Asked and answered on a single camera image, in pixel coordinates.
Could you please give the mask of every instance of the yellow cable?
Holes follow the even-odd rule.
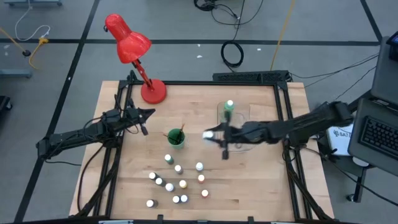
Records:
[[[33,56],[36,54],[36,51],[39,49],[40,46],[42,46],[42,45],[44,45],[44,44],[46,44],[46,43],[48,43],[48,42],[49,42],[49,40],[46,39],[46,38],[44,38],[44,37],[40,37],[40,38],[39,38],[39,44],[37,45],[37,47],[36,47],[35,50],[33,51],[32,55],[29,57],[29,65],[30,65],[32,68],[38,69],[37,67],[35,67],[35,66],[32,64]]]
[[[11,41],[13,41],[13,43],[17,46],[17,47],[19,47],[23,52],[25,52],[25,49],[21,46],[21,45],[19,45],[4,29],[2,29],[1,27],[0,27],[0,31],[4,34],[4,35],[6,35]]]
[[[277,52],[278,52],[278,49],[279,49],[279,46],[280,46],[280,42],[281,42],[281,40],[282,40],[282,38],[283,38],[283,36],[284,36],[285,30],[286,30],[286,27],[287,27],[287,23],[289,22],[290,16],[292,15],[294,3],[295,3],[295,0],[292,0],[292,3],[290,4],[289,12],[287,13],[287,17],[286,17],[286,19],[285,19],[284,26],[283,26],[283,28],[282,28],[282,31],[280,32],[280,35],[279,35],[279,40],[278,40],[278,44],[276,45],[276,49],[275,49],[275,52],[274,52],[274,56],[273,56],[273,58],[272,58],[272,63],[271,63],[270,71],[272,71],[272,67],[274,66],[274,60],[275,60],[275,58],[276,58],[276,54],[277,54]]]

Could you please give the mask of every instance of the white bottle cap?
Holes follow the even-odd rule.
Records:
[[[205,181],[205,176],[202,175],[202,174],[200,174],[200,175],[198,176],[198,180],[199,180],[199,182]]]
[[[154,179],[156,178],[156,174],[155,174],[154,172],[150,172],[150,173],[149,173],[149,178],[150,178],[151,180],[154,180]]]
[[[213,131],[205,131],[202,134],[202,138],[212,138],[214,136],[214,132]]]
[[[184,189],[185,187],[187,187],[187,182],[186,182],[185,180],[181,180],[181,181],[180,181],[180,187],[181,187],[182,189]]]
[[[188,201],[188,196],[181,195],[181,202],[187,202],[187,201]]]
[[[169,160],[172,159],[172,156],[170,156],[169,154],[166,154],[166,156],[164,156],[164,159],[165,159],[166,161],[169,161]]]
[[[174,167],[174,169],[175,169],[176,172],[180,172],[180,171],[182,170],[182,168],[181,168],[180,165],[176,165],[176,166]]]
[[[162,183],[163,183],[162,178],[156,178],[155,183],[156,183],[157,185],[162,185]]]
[[[202,191],[201,191],[201,195],[204,196],[204,197],[207,197],[207,196],[209,195],[209,191],[207,191],[207,190],[202,190]]]
[[[155,205],[155,202],[153,200],[148,200],[147,201],[147,207],[152,208]]]
[[[202,171],[203,170],[203,163],[198,162],[197,163],[197,171]]]
[[[180,202],[180,197],[179,196],[174,196],[173,197],[173,202],[174,203],[179,203]]]
[[[174,190],[174,185],[170,184],[170,183],[166,184],[166,190],[169,191],[169,192],[173,191]]]

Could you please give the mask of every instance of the green cup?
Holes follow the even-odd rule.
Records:
[[[184,142],[185,142],[185,134],[184,132],[181,132],[180,134],[180,129],[175,128],[169,131],[169,134],[167,135],[168,142],[169,144],[174,148],[174,149],[182,149],[184,147]]]

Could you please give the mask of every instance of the black metal frame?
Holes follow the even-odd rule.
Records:
[[[125,83],[126,83],[126,81],[124,81],[124,80],[120,81],[118,94],[117,94],[119,100],[121,98]],[[288,119],[293,118],[292,107],[290,104],[289,91],[288,91],[286,82],[164,81],[164,83],[166,85],[271,86],[274,89],[278,119],[283,120],[282,104],[280,102],[279,89],[282,89],[283,94],[284,94],[284,100],[285,100],[285,105],[286,105],[286,109],[287,109]],[[135,80],[133,80],[131,86],[142,85],[142,84],[144,84],[144,82],[135,79]],[[127,95],[130,96],[131,93],[132,93],[132,88],[128,88]],[[285,158],[286,158],[286,160],[285,160],[286,161],[286,169],[288,169],[288,161],[290,161],[289,145],[286,144],[285,141],[282,141],[282,144],[284,147]],[[116,148],[116,154],[118,154],[119,156],[115,156],[115,158],[116,157],[120,158],[121,148],[122,148],[122,145],[119,146],[118,148]],[[302,166],[300,152],[295,152],[295,153],[296,153],[295,161],[296,161],[296,165],[297,165],[298,176],[300,177],[300,180],[302,181],[303,185],[305,186],[305,176],[304,176],[304,170],[303,170],[303,166]],[[102,170],[101,170],[101,176],[100,176],[100,180],[99,180],[100,183],[102,182],[102,180],[108,170],[108,163],[110,160],[110,156],[111,156],[111,149],[106,149],[105,156],[104,156],[104,162],[103,162],[103,166],[102,166]],[[118,175],[118,171],[116,171],[116,175],[114,176],[112,182],[110,183],[108,199],[106,202],[106,211],[105,211],[106,217],[111,216],[113,196],[114,196],[114,191],[115,191],[115,186],[116,186],[117,175]],[[294,213],[294,219],[297,221],[297,220],[301,219],[300,218],[299,202],[297,200],[297,192],[296,192],[295,184],[294,184],[292,178],[289,175],[287,177],[288,177],[288,181],[289,181],[290,198],[292,200],[292,209],[293,209],[293,213]],[[312,219],[312,210],[311,210],[307,200],[304,197],[303,197],[303,202],[304,202],[306,219],[311,220]],[[100,206],[101,206],[101,198],[95,205],[93,215],[99,215]],[[150,223],[151,220],[141,220],[141,221]]]

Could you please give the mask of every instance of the white cable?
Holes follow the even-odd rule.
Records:
[[[26,16],[26,14],[32,9],[32,7],[30,6],[30,0],[27,0],[27,4],[28,4],[28,8],[27,8],[26,12],[25,12],[25,13],[22,15],[22,17],[17,21],[17,23],[15,24],[15,27],[14,27],[14,30],[15,30],[15,37],[16,37],[17,40],[19,40],[19,41],[28,41],[28,40],[30,40],[30,39],[37,33],[37,31],[39,31],[39,29],[42,28],[42,27],[47,27],[47,28],[48,28],[47,32],[46,32],[44,35],[41,36],[41,37],[45,37],[46,35],[48,35],[48,34],[50,33],[50,29],[51,29],[51,27],[50,27],[49,25],[41,25],[41,26],[39,26],[39,27],[36,29],[36,31],[35,31],[29,38],[20,39],[20,38],[18,37],[18,32],[17,32],[18,23],[19,23],[19,22]]]

